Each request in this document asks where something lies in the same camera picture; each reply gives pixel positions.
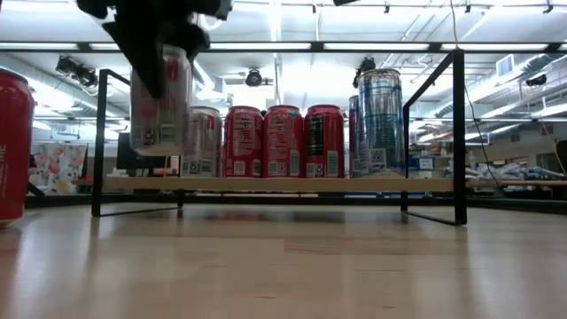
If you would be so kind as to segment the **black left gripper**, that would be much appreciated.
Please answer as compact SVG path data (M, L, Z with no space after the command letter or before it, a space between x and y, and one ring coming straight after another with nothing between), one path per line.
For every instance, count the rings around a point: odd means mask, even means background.
M102 27L153 98L161 98L165 89L158 21L186 20L193 14L226 20L233 7L232 0L77 0L76 4L97 19L114 20ZM183 49L186 58L194 60L210 48L210 37L198 25L183 22L173 26L166 44Z

